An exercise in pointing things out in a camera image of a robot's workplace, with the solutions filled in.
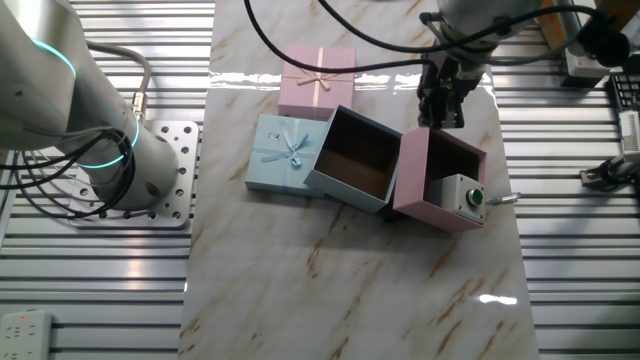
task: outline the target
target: metal frame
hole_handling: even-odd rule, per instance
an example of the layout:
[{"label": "metal frame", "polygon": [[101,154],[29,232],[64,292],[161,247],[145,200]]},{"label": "metal frame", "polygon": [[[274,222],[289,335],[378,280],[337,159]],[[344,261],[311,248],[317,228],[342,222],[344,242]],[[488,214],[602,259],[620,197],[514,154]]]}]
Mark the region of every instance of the metal frame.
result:
[{"label": "metal frame", "polygon": [[[151,57],[148,119],[202,124],[212,1],[81,1],[74,7],[89,39]],[[545,50],[540,31],[530,26],[496,55]],[[95,55],[130,99],[141,69]],[[630,189],[588,192],[577,177],[619,153],[614,113],[602,86],[559,89],[560,65],[492,68],[512,189],[525,196],[516,214],[541,359],[638,359],[636,200]],[[71,191],[72,181],[61,186]],[[31,308],[59,314],[57,326],[74,332],[57,330],[63,336],[53,343],[54,360],[175,359],[176,351],[159,342],[177,346],[190,237],[190,228],[79,231],[40,217],[17,196],[0,249],[0,314]]]}]

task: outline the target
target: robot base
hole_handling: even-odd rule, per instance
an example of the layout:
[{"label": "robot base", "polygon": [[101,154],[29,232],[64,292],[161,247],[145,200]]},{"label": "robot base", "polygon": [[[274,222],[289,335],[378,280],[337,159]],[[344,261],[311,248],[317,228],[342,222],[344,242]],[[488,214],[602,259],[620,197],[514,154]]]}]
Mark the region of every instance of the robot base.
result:
[{"label": "robot base", "polygon": [[[147,121],[145,126],[154,135],[164,138],[178,156],[178,176],[171,191],[147,211],[109,210],[106,217],[103,214],[102,217],[95,215],[70,220],[71,225],[78,229],[181,229],[187,225],[191,213],[191,194],[200,137],[198,125],[190,121]],[[72,198],[70,206],[90,212],[100,206],[101,202],[90,202],[98,197],[83,181],[89,182],[89,176],[79,168],[73,195],[87,201]]]}]

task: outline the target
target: marble table surface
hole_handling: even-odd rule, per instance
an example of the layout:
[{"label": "marble table surface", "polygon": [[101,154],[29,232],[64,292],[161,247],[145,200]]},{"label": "marble table surface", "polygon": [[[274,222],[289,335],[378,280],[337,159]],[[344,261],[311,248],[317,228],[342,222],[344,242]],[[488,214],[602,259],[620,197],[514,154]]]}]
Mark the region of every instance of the marble table surface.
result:
[{"label": "marble table surface", "polygon": [[[252,0],[286,44],[355,47],[358,65],[401,60],[355,38],[315,0]],[[418,14],[435,1],[332,1],[364,32],[430,45]],[[512,205],[482,230],[386,224],[331,199],[250,192],[258,115],[277,114],[282,61],[243,1],[218,0],[180,359],[538,359]],[[420,66],[358,74],[354,109],[417,127]],[[511,192],[490,77],[455,136],[488,153],[487,196]]]}]

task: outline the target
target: cable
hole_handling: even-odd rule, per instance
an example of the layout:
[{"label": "cable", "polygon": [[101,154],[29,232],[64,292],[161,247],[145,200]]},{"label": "cable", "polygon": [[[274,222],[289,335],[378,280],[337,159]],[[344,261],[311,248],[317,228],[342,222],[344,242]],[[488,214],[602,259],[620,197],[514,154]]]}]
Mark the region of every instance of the cable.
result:
[{"label": "cable", "polygon": [[251,21],[251,25],[253,25],[254,30],[256,31],[256,33],[258,33],[258,36],[260,36],[260,39],[262,39],[262,41],[265,43],[265,45],[267,45],[269,50],[271,50],[274,54],[276,54],[282,60],[284,60],[284,61],[286,61],[286,62],[288,62],[288,63],[290,63],[290,64],[292,64],[294,66],[297,66],[297,67],[299,67],[301,69],[305,69],[305,70],[309,70],[309,71],[315,71],[315,72],[322,72],[322,73],[326,73],[326,74],[345,74],[345,73],[355,73],[355,72],[364,72],[364,71],[388,69],[388,68],[409,66],[409,65],[435,66],[433,61],[428,60],[428,59],[394,61],[394,62],[373,64],[373,65],[356,66],[356,67],[352,67],[352,68],[338,68],[338,69],[336,69],[336,68],[322,68],[322,67],[317,67],[317,66],[301,63],[301,62],[299,62],[297,60],[294,60],[294,59],[290,58],[289,56],[287,56],[280,49],[278,49],[271,42],[271,40],[269,40],[269,38],[265,35],[264,31],[262,31],[262,28],[260,28],[260,25],[258,24],[258,21],[256,20],[255,14],[253,13],[253,9],[251,8],[250,1],[249,0],[244,0],[244,5],[245,5],[245,7],[247,9],[247,15],[249,16],[249,20]]},{"label": "cable", "polygon": [[44,163],[39,163],[33,166],[26,166],[26,165],[0,165],[0,169],[3,170],[27,170],[27,169],[37,169],[37,168],[44,168],[47,166],[51,166],[54,164],[58,164],[61,163],[65,160],[70,160],[73,158],[76,158],[76,161],[82,157],[82,155],[84,155],[87,151],[89,151],[89,149],[91,149],[91,147],[93,147],[98,141],[103,140],[105,138],[107,138],[109,136],[109,134],[111,134],[111,131],[105,131],[102,134],[100,134],[99,136],[93,138],[91,141],[89,141],[88,143],[86,143],[85,145],[81,146],[80,148],[69,152],[68,154],[61,156],[55,160],[51,160],[51,161],[47,161]]},{"label": "cable", "polygon": [[[115,135],[117,135],[118,137],[122,137],[124,136],[124,133],[119,132],[116,133]],[[54,204],[58,205],[59,207],[61,207],[62,209],[65,209],[69,212],[72,212],[74,215],[60,215],[60,214],[54,214],[51,213],[49,211],[47,211],[46,209],[44,209],[42,206],[38,205],[32,198],[31,196],[26,192],[24,186],[20,187],[20,191],[22,192],[22,195],[25,197],[25,199],[27,199],[27,201],[29,201],[29,203],[34,206],[36,209],[38,209],[40,212],[42,212],[43,214],[46,214],[52,218],[57,218],[57,219],[67,219],[67,220],[73,220],[73,219],[81,219],[81,218],[86,218],[89,216],[93,216],[93,215],[97,215],[97,214],[101,214],[111,208],[113,208],[113,206],[115,206],[125,195],[126,193],[129,191],[129,189],[131,188],[131,184],[133,183],[133,179],[135,178],[135,157],[133,155],[133,152],[131,151],[131,143],[128,141],[128,139],[126,139],[122,146],[119,147],[120,152],[123,154],[123,156],[126,157],[126,173],[123,174],[121,181],[119,183],[119,190],[117,191],[117,193],[108,201],[105,201],[104,205],[100,206],[98,209],[91,211],[89,213],[84,213],[78,210],[74,210],[71,209],[70,207],[61,204],[60,202],[56,201],[53,197],[51,197],[49,194],[46,193],[46,191],[44,191],[44,189],[42,189],[41,187],[38,187],[40,192],[50,201],[52,201]],[[14,161],[17,161],[17,156],[18,154],[16,153],[16,155],[14,156]],[[30,173],[30,176],[32,177],[32,179],[34,178],[33,173],[31,172],[31,167],[28,168],[28,171]],[[22,184],[20,177],[18,176],[17,172],[14,172],[14,176],[16,181],[18,182],[18,184]]]},{"label": "cable", "polygon": [[[338,14],[325,0],[318,0],[320,2],[320,4],[338,21],[340,22],[343,26],[345,26],[348,30],[352,31],[356,36],[362,38],[363,40],[370,42],[376,46],[388,49],[388,50],[393,50],[393,51],[397,51],[397,52],[405,52],[405,53],[431,53],[431,52],[436,52],[436,51],[443,51],[443,50],[448,50],[448,49],[453,49],[459,46],[462,46],[464,44],[467,44],[469,42],[481,39],[487,35],[491,35],[497,31],[500,31],[502,29],[508,28],[509,26],[524,22],[524,21],[528,21],[530,19],[542,16],[542,15],[548,15],[548,14],[554,14],[554,13],[558,13],[558,12],[582,12],[582,13],[586,13],[588,15],[590,15],[591,17],[603,17],[604,15],[602,13],[600,13],[598,10],[596,9],[592,9],[590,7],[587,6],[578,6],[578,5],[562,5],[562,6],[553,6],[553,7],[548,7],[548,8],[544,8],[544,9],[539,9],[536,11],[532,11],[530,13],[524,14],[524,15],[520,15],[518,17],[515,17],[509,21],[503,22],[501,24],[498,25],[494,25],[492,27],[489,27],[485,30],[479,31],[471,36],[468,36],[466,38],[454,41],[454,42],[450,42],[450,43],[445,43],[442,45],[438,45],[438,46],[431,46],[431,47],[424,47],[424,48],[416,48],[416,47],[403,47],[403,46],[397,46],[397,45],[393,45],[393,44],[388,44],[385,42],[382,42],[380,40],[374,39],[364,33],[362,33],[360,30],[358,30],[357,28],[355,28],[353,25],[349,24],[344,18],[342,18],[342,16],[340,16],[340,14]],[[280,49],[278,49],[270,40],[269,38],[266,36],[266,34],[264,33],[264,31],[262,30],[262,28],[260,27],[260,25],[258,24],[255,14],[253,13],[253,9],[251,7],[251,2],[250,0],[244,0],[244,4],[245,4],[245,8],[247,10],[247,15],[249,16],[249,20],[251,21],[251,25],[253,26],[253,28],[255,29],[256,33],[258,33],[258,36],[262,39],[262,41],[265,43],[265,45],[267,45],[267,47],[273,52],[275,53],[279,58],[281,58],[282,60],[297,66],[299,68],[305,69],[305,70],[309,70],[309,71],[316,71],[316,72],[323,72],[323,73],[327,73],[327,74],[340,74],[340,73],[352,73],[352,72],[364,72],[364,71],[371,71],[371,70],[379,70],[379,69],[386,69],[386,68],[393,68],[393,67],[401,67],[401,66],[408,66],[408,65],[429,65],[432,67],[435,67],[435,64],[428,60],[428,59],[416,59],[416,60],[405,60],[405,61],[396,61],[396,62],[388,62],[388,63],[380,63],[380,64],[373,64],[373,65],[366,65],[366,66],[359,66],[359,67],[353,67],[353,68],[322,68],[322,67],[317,67],[317,66],[313,66],[313,65],[309,65],[309,64],[304,64],[301,63],[299,61],[296,61],[290,57],[288,57],[286,54],[284,54]],[[564,44],[564,48],[570,46],[572,44],[572,42],[567,42],[566,44]],[[555,54],[560,53],[562,50],[564,50],[564,48],[560,48],[560,49],[556,49],[552,52],[549,52],[547,54],[543,54],[542,57],[535,57],[535,58],[530,58],[533,59],[531,60],[531,62],[534,61],[538,61],[542,58],[545,58],[546,56],[554,56]],[[500,65],[505,65],[505,66],[510,66],[510,65],[520,65],[522,64],[526,64],[528,63],[527,61],[530,61],[530,59],[522,59],[522,60],[518,60],[518,61],[512,61],[512,62],[494,62],[495,64],[500,64]],[[492,61],[489,59],[483,59],[484,62],[488,62],[488,61]]]},{"label": "cable", "polygon": [[427,53],[457,48],[462,45],[468,44],[472,41],[482,39],[483,37],[491,35],[500,30],[507,29],[510,26],[543,16],[543,15],[549,15],[549,14],[555,14],[555,13],[561,13],[561,12],[581,12],[581,13],[588,14],[591,17],[603,16],[602,13],[588,6],[580,6],[580,5],[552,6],[552,7],[538,9],[538,10],[531,11],[529,13],[517,16],[509,21],[501,22],[500,24],[491,26],[473,35],[467,36],[463,39],[460,39],[454,42],[442,42],[441,45],[430,46],[430,47],[407,47],[407,46],[398,46],[398,45],[385,43],[378,39],[372,38],[367,34],[364,34],[362,31],[358,30],[356,27],[351,25],[347,20],[345,20],[337,11],[335,11],[331,7],[331,5],[329,5],[329,3],[327,3],[326,0],[318,0],[318,2],[336,21],[338,21],[342,26],[344,26],[347,30],[351,31],[354,35],[358,36],[359,38],[387,50],[392,50],[392,51],[402,52],[402,53],[412,53],[412,54],[427,54]]},{"label": "cable", "polygon": [[[440,42],[446,42],[447,40],[444,38],[444,35],[433,25],[433,23],[427,23],[427,26],[429,27],[429,30],[431,30],[431,32],[438,38],[438,40]],[[518,59],[518,60],[495,60],[495,59],[491,59],[491,58],[483,58],[480,56],[475,56],[474,54],[465,52],[465,51],[460,51],[460,52],[456,52],[455,56],[457,57],[462,57],[465,58],[469,61],[474,61],[480,64],[486,64],[486,65],[493,65],[493,66],[518,66],[518,65],[526,65],[526,64],[531,64],[534,63],[536,61],[540,61],[540,60],[546,60],[555,56],[560,55],[566,48],[568,48],[569,46],[571,46],[573,43],[575,43],[576,41],[578,41],[578,35],[574,36],[573,38],[571,38],[569,41],[565,42],[564,44],[562,44],[560,47],[548,51],[544,54],[540,54],[540,55],[536,55],[536,56],[530,56],[524,59]]]},{"label": "cable", "polygon": [[[36,152],[37,152],[41,157],[45,158],[45,160],[47,160],[47,161],[51,161],[51,159],[50,159],[47,155],[43,154],[40,150],[36,150]],[[109,179],[109,180],[107,180],[107,181],[105,181],[105,182],[103,182],[103,183],[90,183],[90,182],[84,181],[84,180],[82,180],[82,179],[80,179],[80,178],[78,178],[78,177],[76,177],[76,178],[75,178],[75,181],[77,181],[77,182],[79,182],[79,183],[82,183],[82,184],[85,184],[85,185],[87,185],[87,186],[91,186],[91,187],[103,187],[103,186],[107,186],[107,185],[110,185],[110,184],[111,184],[115,179],[117,179],[117,178],[118,178],[118,176],[119,176],[119,175],[120,175],[120,173],[122,172],[123,168],[124,168],[124,167],[126,167],[126,166],[127,166],[127,164],[124,164],[123,166],[121,166],[121,167],[118,169],[118,171],[113,175],[113,177],[111,177],[111,179]],[[54,169],[56,169],[56,170],[59,170],[59,169],[60,169],[60,168],[59,168],[59,167],[57,167],[56,165],[52,165],[52,167],[53,167]]]},{"label": "cable", "polygon": [[93,41],[87,41],[87,46],[89,47],[89,50],[128,57],[142,65],[144,74],[142,76],[142,82],[140,83],[140,88],[138,89],[138,91],[141,93],[147,92],[147,89],[149,88],[149,81],[151,81],[151,65],[149,65],[149,60],[147,60],[147,58],[145,58],[138,52],[119,46],[99,44]]},{"label": "cable", "polygon": [[[36,155],[33,153],[33,151],[29,151],[29,154],[31,155],[31,159],[33,160],[33,162],[37,162],[38,161],[36,159]],[[40,175],[42,175],[42,177],[46,177],[47,176],[47,174],[44,172],[44,170],[42,170],[40,168],[38,169],[38,172],[40,173]],[[72,198],[72,199],[77,200],[77,201],[82,201],[82,202],[97,202],[97,201],[101,202],[102,201],[100,199],[84,199],[84,198],[75,196],[72,193],[70,193],[70,192],[64,190],[63,188],[61,188],[60,186],[58,186],[58,184],[56,184],[55,181],[51,181],[49,184],[51,186],[53,186],[56,190],[60,191],[64,195],[66,195],[67,197]]]},{"label": "cable", "polygon": [[91,128],[91,129],[86,129],[86,130],[81,130],[81,131],[74,131],[74,132],[66,132],[66,133],[54,133],[54,132],[50,132],[50,131],[43,131],[43,130],[38,130],[35,128],[24,128],[24,131],[30,132],[30,133],[34,133],[37,135],[44,135],[44,136],[50,136],[50,137],[61,137],[61,138],[79,138],[79,137],[83,137],[86,135],[91,135],[95,132],[99,132],[99,131],[107,131],[107,130],[113,130],[115,129],[113,126],[100,126],[100,127],[95,127],[95,128]]}]

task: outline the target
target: light blue gift box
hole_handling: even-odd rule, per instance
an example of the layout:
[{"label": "light blue gift box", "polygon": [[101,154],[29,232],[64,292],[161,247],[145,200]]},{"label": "light blue gift box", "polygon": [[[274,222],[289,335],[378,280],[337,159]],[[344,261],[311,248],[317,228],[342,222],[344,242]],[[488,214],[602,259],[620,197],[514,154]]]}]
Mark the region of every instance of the light blue gift box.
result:
[{"label": "light blue gift box", "polygon": [[327,123],[260,115],[245,184],[252,190],[324,197],[304,184],[315,162]]}]

